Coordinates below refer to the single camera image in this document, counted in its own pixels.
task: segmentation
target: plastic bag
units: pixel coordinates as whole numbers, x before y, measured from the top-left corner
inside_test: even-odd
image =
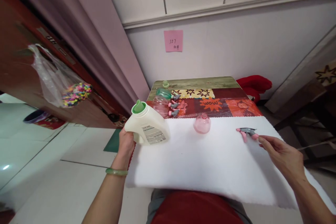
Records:
[[[37,71],[44,98],[56,107],[73,107],[85,100],[92,92],[92,86],[85,83],[67,65],[53,56],[47,49],[39,44],[28,46],[34,52],[33,68]],[[49,60],[45,59],[40,47]]]

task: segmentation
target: white fabric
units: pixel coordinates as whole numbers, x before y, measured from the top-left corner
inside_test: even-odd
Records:
[[[136,145],[128,187],[205,191],[244,203],[295,208],[294,193],[268,153],[248,136],[244,143],[236,128],[255,128],[259,135],[281,139],[265,117],[211,118],[208,134],[195,132],[195,119],[167,119],[171,138],[153,146]],[[336,214],[319,183],[306,170],[310,183]]]

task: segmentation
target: white plastic jug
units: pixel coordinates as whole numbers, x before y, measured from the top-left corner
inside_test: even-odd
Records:
[[[125,123],[125,131],[134,132],[134,141],[141,145],[163,143],[170,138],[164,118],[140,100],[132,107],[132,115]]]

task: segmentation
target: bracelet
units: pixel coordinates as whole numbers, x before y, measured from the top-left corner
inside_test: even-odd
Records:
[[[111,174],[111,175],[116,175],[116,176],[127,176],[128,174],[128,171],[124,171],[124,170],[115,170],[115,169],[112,169],[112,168],[107,168],[105,170],[105,172],[107,174]]]

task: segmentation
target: trash bin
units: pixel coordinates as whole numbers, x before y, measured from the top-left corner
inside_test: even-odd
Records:
[[[65,121],[44,112],[43,110],[36,110],[30,115],[28,115],[24,120],[27,124],[36,124],[38,126],[55,130],[65,124]]]

